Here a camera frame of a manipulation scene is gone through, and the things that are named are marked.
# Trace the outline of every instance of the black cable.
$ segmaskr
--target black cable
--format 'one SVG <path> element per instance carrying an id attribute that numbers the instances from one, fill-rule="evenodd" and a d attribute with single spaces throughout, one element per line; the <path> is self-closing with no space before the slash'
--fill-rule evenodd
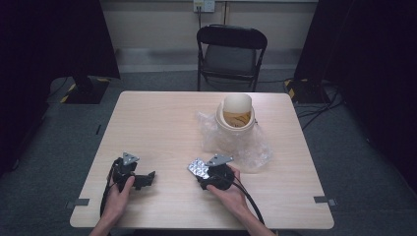
<path id="1" fill-rule="evenodd" d="M 298 116 L 298 118 L 301 118 L 301 117 L 306 117 L 306 116 L 309 116 L 309 115 L 314 115 L 314 114 L 316 114 L 316 116 L 314 116 L 311 120 L 309 120 L 308 122 L 307 122 L 307 124 L 305 124 L 304 126 L 303 126 L 303 128 L 302 128 L 302 130 L 305 130 L 306 128 L 307 128 L 307 126 L 309 126 L 317 117 L 319 117 L 323 112 L 325 112 L 325 111 L 328 111 L 328 110 L 331 110 L 331 109 L 333 109 L 334 107 L 337 107 L 337 106 L 339 106 L 340 104 L 342 104 L 342 102 L 343 102 L 343 100 L 341 100 L 337 105 L 335 105 L 335 106 L 331 106 L 333 103 L 334 103 L 334 101 L 336 100 L 336 98 L 337 98 L 337 95 L 339 94 L 339 90 L 338 90 L 338 88 L 337 88 L 337 91 L 336 91 L 336 93 L 334 94 L 334 97 L 331 99 L 331 101 L 330 101 L 330 104 L 328 104 L 328 105 L 326 105 L 325 107 L 323 107 L 322 109 L 319 109 L 318 111 L 316 111 L 316 112 L 313 112 L 313 113 L 311 113 L 311 114 L 306 114 L 306 115 L 302 115 L 302 116 Z"/>
<path id="2" fill-rule="evenodd" d="M 115 183 L 113 183 L 110 186 L 110 179 L 113 176 L 113 171 L 114 171 L 113 165 L 111 166 L 110 170 L 108 171 L 107 183 L 105 184 L 103 197 L 101 198 L 100 217 L 103 215 L 103 212 L 104 212 L 105 204 L 107 202 L 108 192 L 110 191 L 110 188 L 113 187 L 113 185 L 115 184 Z"/>
<path id="3" fill-rule="evenodd" d="M 336 91 L 332 91 L 330 93 L 328 93 L 328 97 L 333 96 L 333 95 L 338 95 L 338 89 Z M 328 107 L 327 105 L 322 106 L 322 105 L 318 105 L 318 104 L 311 104 L 311 103 L 297 103 L 296 105 L 294 105 L 294 108 L 300 108 L 300 107 L 313 107 L 313 108 L 326 108 Z"/>
<path id="4" fill-rule="evenodd" d="M 325 110 L 333 109 L 334 107 L 336 107 L 336 105 L 331 106 L 331 107 L 329 107 L 328 105 L 325 105 L 325 106 L 308 105 L 308 106 L 297 106 L 295 108 L 299 108 L 299 107 L 317 108 L 316 110 L 305 110 L 305 111 L 302 111 L 299 114 L 297 114 L 297 118 L 304 118 L 304 117 L 307 117 L 307 116 L 316 115 L 317 113 L 325 111 Z"/>
<path id="5" fill-rule="evenodd" d="M 224 2 L 224 12 L 225 12 L 225 14 L 224 14 L 224 16 L 223 16 L 223 24 L 224 24 L 224 25 L 226 25 L 227 8 L 228 8 L 228 6 L 227 6 L 227 1 L 226 1 L 226 2 Z"/>
<path id="6" fill-rule="evenodd" d="M 308 105 L 302 105 L 302 104 L 297 104 L 297 106 L 294 106 L 294 108 L 299 108 L 299 107 L 314 107 L 314 108 L 318 108 L 317 110 L 314 110 L 314 111 L 303 111 L 303 112 L 301 112 L 301 113 L 307 113 L 307 112 L 310 112 L 310 113 L 308 113 L 308 114 L 305 114 L 305 115 L 301 115 L 301 113 L 300 114 L 297 114 L 297 117 L 298 118 L 302 118 L 302 117 L 305 117 L 305 116 L 310 116 L 310 115 L 314 115 L 314 114 L 317 114 L 317 113 L 319 113 L 319 112 L 321 112 L 322 110 L 326 110 L 326 109 L 329 109 L 329 107 L 332 105 L 332 103 L 335 101 L 335 99 L 336 99 L 336 97 L 337 97 L 337 95 L 339 94 L 339 90 L 338 90 L 338 88 L 336 89 L 336 91 L 335 91 L 335 93 L 334 93 L 334 96 L 333 96 L 333 98 L 331 99 L 331 101 L 330 101 L 330 103 L 329 104 L 326 104 L 326 105 L 324 105 L 324 106 L 319 106 L 319 105 L 312 105 L 312 104 L 308 104 Z"/>
<path id="7" fill-rule="evenodd" d="M 202 7 L 197 7 L 197 14 L 199 15 L 199 28 L 202 28 Z"/>
<path id="8" fill-rule="evenodd" d="M 243 186 L 242 182 L 240 182 L 240 180 L 238 178 L 236 178 L 236 176 L 235 176 L 235 179 L 239 182 L 240 185 L 236 184 L 233 181 L 230 181 L 230 180 L 224 178 L 223 176 L 220 176 L 220 175 L 217 175 L 217 174 L 215 174 L 215 176 L 218 177 L 218 178 L 220 178 L 220 179 L 222 179 L 222 180 L 224 180 L 224 181 L 226 181 L 226 182 L 231 183 L 232 185 L 236 186 L 240 191 L 242 191 L 242 193 L 245 195 L 245 197 L 249 200 L 249 203 L 251 203 L 252 208 L 255 210 L 255 213 L 257 214 L 258 220 L 263 225 L 265 225 L 264 218 L 261 215 L 261 211 L 258 209 L 258 206 L 255 204 L 255 201 L 252 199 L 251 195 L 245 189 L 245 187 Z"/>

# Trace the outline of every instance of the gray carpet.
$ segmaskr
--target gray carpet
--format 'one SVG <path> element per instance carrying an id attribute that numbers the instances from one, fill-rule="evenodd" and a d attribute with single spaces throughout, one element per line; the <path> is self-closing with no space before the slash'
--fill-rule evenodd
<path id="1" fill-rule="evenodd" d="M 284 92 L 293 70 L 262 70 L 257 91 Z M 57 79 L 44 122 L 31 139 L 19 168 L 0 179 L 0 235 L 88 235 L 73 228 L 67 202 L 84 185 L 106 125 L 123 90 L 196 90 L 196 72 L 122 74 L 99 105 L 62 104 L 72 79 Z M 203 82 L 202 90 L 249 91 L 242 84 Z M 330 97 L 334 88 L 327 89 Z M 295 104 L 298 114 L 322 107 Z M 304 126 L 312 116 L 300 119 Z M 417 235 L 417 198 L 376 149 L 349 109 L 326 111 L 304 130 L 335 225 L 331 230 L 282 230 L 280 235 Z M 126 235 L 132 230 L 113 230 Z M 138 231 L 137 235 L 203 235 L 203 232 Z"/>

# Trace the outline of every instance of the clear plastic wrap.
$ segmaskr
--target clear plastic wrap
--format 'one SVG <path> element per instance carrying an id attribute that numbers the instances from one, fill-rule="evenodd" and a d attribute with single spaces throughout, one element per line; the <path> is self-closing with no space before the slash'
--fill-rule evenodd
<path id="1" fill-rule="evenodd" d="M 242 172 L 258 172 L 270 161 L 272 151 L 258 124 L 244 134 L 230 134 L 220 129 L 214 114 L 197 112 L 203 134 L 203 150 L 233 156 Z"/>

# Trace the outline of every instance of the metal clip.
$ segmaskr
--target metal clip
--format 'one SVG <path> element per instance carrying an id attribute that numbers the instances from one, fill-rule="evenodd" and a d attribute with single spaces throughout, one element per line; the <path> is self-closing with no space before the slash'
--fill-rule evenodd
<path id="1" fill-rule="evenodd" d="M 123 152 L 123 165 L 130 165 L 133 162 L 138 161 L 138 160 L 139 160 L 138 157 L 132 154 L 129 154 L 127 152 Z"/>
<path id="2" fill-rule="evenodd" d="M 233 157 L 231 156 L 225 156 L 221 154 L 215 154 L 214 157 L 206 162 L 206 166 L 217 166 L 221 164 L 225 164 L 227 162 L 230 162 L 233 160 Z"/>

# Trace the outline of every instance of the wall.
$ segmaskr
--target wall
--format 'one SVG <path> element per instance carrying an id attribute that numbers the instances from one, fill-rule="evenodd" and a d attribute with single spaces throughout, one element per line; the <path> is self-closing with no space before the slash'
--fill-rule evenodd
<path id="1" fill-rule="evenodd" d="M 268 49 L 302 48 L 316 1 L 217 1 L 202 14 L 202 26 L 253 27 L 268 38 Z M 199 29 L 192 1 L 102 1 L 115 48 L 195 48 Z"/>

